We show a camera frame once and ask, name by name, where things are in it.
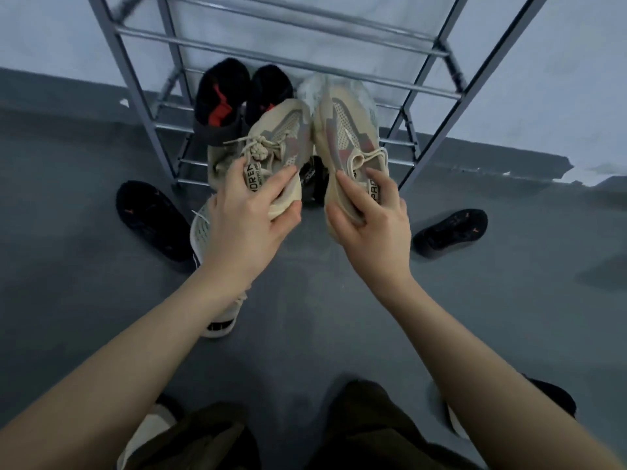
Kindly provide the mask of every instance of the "gray floor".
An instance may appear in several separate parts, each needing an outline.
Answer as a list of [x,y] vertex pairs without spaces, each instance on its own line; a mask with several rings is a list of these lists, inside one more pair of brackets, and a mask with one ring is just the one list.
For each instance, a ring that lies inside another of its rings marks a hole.
[[[171,193],[141,130],[0,111],[0,152],[2,423],[186,274],[115,213],[127,179]],[[191,187],[177,201],[200,197]],[[427,168],[408,204],[416,230],[460,208],[488,212],[479,243],[414,256],[414,276],[520,371],[566,388],[579,421],[627,460],[626,198]],[[378,381],[428,439],[479,461],[442,423],[424,366],[314,209],[255,282],[232,335],[200,341],[168,392],[188,410],[248,404],[266,468],[297,468],[350,376]]]

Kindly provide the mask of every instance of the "gray baseboard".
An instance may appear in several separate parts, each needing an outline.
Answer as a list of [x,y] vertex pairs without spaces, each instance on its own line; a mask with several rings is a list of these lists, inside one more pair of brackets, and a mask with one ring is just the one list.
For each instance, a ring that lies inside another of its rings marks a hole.
[[[30,113],[89,119],[95,121],[140,125],[132,105],[126,107],[121,99],[128,99],[126,87],[56,78],[32,72],[0,69],[0,108]],[[148,92],[152,102],[157,93]],[[164,111],[164,121],[191,124],[189,113]],[[407,132],[401,131],[398,139],[407,140]],[[419,134],[421,145],[426,145],[430,135]],[[411,159],[411,151],[391,146],[391,156]],[[568,158],[550,153],[511,149],[447,138],[431,165],[492,175],[537,181],[559,179],[572,168]],[[612,177],[595,189],[627,192],[627,177]]]

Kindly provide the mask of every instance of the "hand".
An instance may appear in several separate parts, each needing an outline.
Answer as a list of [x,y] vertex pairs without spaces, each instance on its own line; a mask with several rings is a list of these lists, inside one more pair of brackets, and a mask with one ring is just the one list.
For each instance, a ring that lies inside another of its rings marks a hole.
[[337,172],[337,181],[350,201],[364,214],[365,224],[356,226],[340,206],[327,205],[327,217],[350,263],[366,285],[377,295],[413,281],[410,273],[410,220],[407,205],[399,197],[393,179],[367,168],[368,176],[379,185],[381,204]]
[[294,201],[274,220],[268,219],[270,204],[296,174],[289,166],[252,192],[244,181],[245,158],[233,162],[226,180],[209,199],[211,233],[202,267],[210,268],[243,292],[262,273],[279,245],[300,222],[301,201]]

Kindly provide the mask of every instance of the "dark pants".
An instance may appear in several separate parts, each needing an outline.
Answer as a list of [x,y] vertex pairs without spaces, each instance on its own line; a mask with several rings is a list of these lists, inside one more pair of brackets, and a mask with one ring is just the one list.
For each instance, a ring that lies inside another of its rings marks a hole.
[[[127,470],[257,470],[255,438],[239,406],[194,412],[137,449]],[[308,470],[334,468],[476,470],[468,459],[420,435],[411,419],[370,381],[348,383],[331,403],[324,440]]]

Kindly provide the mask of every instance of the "metal shoe rack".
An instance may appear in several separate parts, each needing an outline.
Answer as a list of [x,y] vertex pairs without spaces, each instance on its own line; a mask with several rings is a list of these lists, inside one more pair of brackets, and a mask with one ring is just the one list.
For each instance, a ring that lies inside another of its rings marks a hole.
[[[106,0],[89,0],[91,8],[93,9],[96,19],[100,24],[100,28],[105,35],[107,44],[109,45],[112,54],[114,55],[115,62],[117,63],[121,75],[126,82],[129,89],[130,99],[137,109],[139,118],[141,119],[148,137],[153,145],[155,153],[161,162],[164,172],[168,176],[168,179],[173,184],[193,184],[208,186],[206,182],[195,181],[192,179],[184,178],[181,173],[182,164],[207,166],[206,162],[199,162],[195,160],[189,160],[185,156],[189,149],[191,138],[193,135],[192,127],[189,125],[173,125],[170,123],[164,123],[160,121],[160,112],[167,109],[178,109],[183,111],[193,111],[193,99],[194,96],[190,90],[190,82],[188,79],[189,73],[204,73],[205,69],[194,68],[186,66],[183,62],[181,55],[181,47],[190,47],[195,49],[202,49],[205,51],[211,51],[214,53],[232,55],[242,59],[250,59],[255,61],[270,62],[279,66],[289,66],[301,70],[308,70],[313,72],[323,72],[326,74],[333,74],[337,76],[343,76],[349,79],[357,79],[377,85],[395,87],[403,89],[408,92],[405,101],[402,105],[390,105],[386,103],[378,103],[378,106],[385,109],[391,109],[398,112],[396,119],[389,130],[386,138],[381,138],[380,142],[390,145],[403,145],[412,149],[414,154],[413,161],[399,160],[396,158],[389,158],[391,164],[406,165],[409,167],[408,173],[399,184],[401,191],[408,188],[409,185],[415,180],[416,176],[420,173],[425,164],[433,156],[435,151],[441,145],[442,141],[446,138],[446,135],[450,132],[455,122],[459,119],[461,114],[466,110],[466,107],[474,99],[476,94],[480,91],[485,82],[490,78],[491,74],[496,70],[498,64],[503,60],[509,49],[514,45],[521,33],[529,25],[531,20],[536,16],[537,12],[544,5],[546,0],[527,0],[522,6],[519,13],[516,15],[508,29],[505,31],[501,39],[497,42],[496,46],[492,49],[491,53],[484,60],[483,64],[474,75],[469,83],[466,83],[464,76],[459,69],[455,57],[448,44],[447,38],[455,25],[455,22],[459,18],[461,11],[463,10],[467,0],[455,0],[453,7],[451,8],[446,20],[437,36],[429,36],[424,33],[408,30],[384,23],[377,23],[372,20],[347,16],[339,14],[333,11],[327,11],[316,7],[306,6],[302,4],[296,4],[286,2],[283,0],[246,0],[252,2],[252,4],[261,4],[266,6],[272,6],[291,10],[301,14],[310,15],[312,17],[319,17],[321,19],[332,20],[340,23],[350,23],[359,27],[367,28],[373,32],[396,34],[402,39],[406,39],[406,42],[400,42],[397,40],[386,40],[378,38],[370,34],[358,34],[347,29],[340,27],[321,27],[318,24],[304,23],[302,21],[295,21],[291,19],[283,19],[274,15],[268,15],[267,13],[256,12],[252,8],[242,8],[240,6],[232,5],[229,0],[220,0],[220,3],[210,0],[157,0],[159,6],[159,13],[164,26],[164,33],[151,32],[141,29],[135,29],[125,26],[125,21],[129,15],[137,8],[137,6],[143,0],[122,0],[118,6],[110,8],[106,3]],[[311,64],[309,62],[295,61],[293,59],[286,59],[284,57],[277,57],[274,55],[257,53],[253,51],[247,51],[236,47],[221,46],[218,44],[212,44],[210,42],[203,42],[192,39],[181,38],[176,34],[174,22],[172,20],[172,14],[170,12],[171,3],[188,3],[199,7],[209,8],[213,10],[220,10],[224,12],[235,13],[248,17],[255,17],[266,21],[273,21],[276,23],[288,24],[297,26],[303,29],[315,30],[318,32],[324,32],[334,36],[341,36],[344,38],[357,39],[381,46],[388,46],[391,49],[402,49],[412,53],[421,53],[426,55],[426,60],[419,70],[418,76],[413,83],[400,81],[396,79],[388,79],[380,76],[374,76],[372,74],[362,74],[359,72],[352,72],[348,70],[341,70],[330,68],[327,66],[320,66],[317,64]],[[130,61],[129,54],[124,46],[123,37],[131,36],[135,38],[150,39],[157,42],[167,43],[170,48],[170,54],[174,62],[174,69],[166,79],[161,91],[159,92],[157,99],[149,105],[146,100],[145,93],[143,92],[139,80],[137,79],[136,71],[133,64]],[[430,49],[423,49],[416,47],[412,44],[412,41],[422,41],[431,44]],[[446,64],[447,70],[455,86],[454,91],[448,91],[444,89],[438,89],[435,87],[427,87],[424,85],[427,75],[433,67],[435,61],[438,58],[442,58]],[[176,103],[170,100],[170,94],[174,89],[176,83],[181,88],[181,93],[184,103]],[[449,111],[442,124],[438,127],[435,134],[429,139],[426,145],[419,144],[418,136],[412,122],[410,108],[418,93],[430,94],[434,96],[441,96],[455,100],[455,105]],[[397,133],[402,124],[406,126],[409,140],[398,140]],[[183,144],[181,145],[178,154],[176,165],[173,165],[170,161],[168,154],[166,153],[164,146],[159,138],[159,130],[174,130],[177,132],[185,133]]]

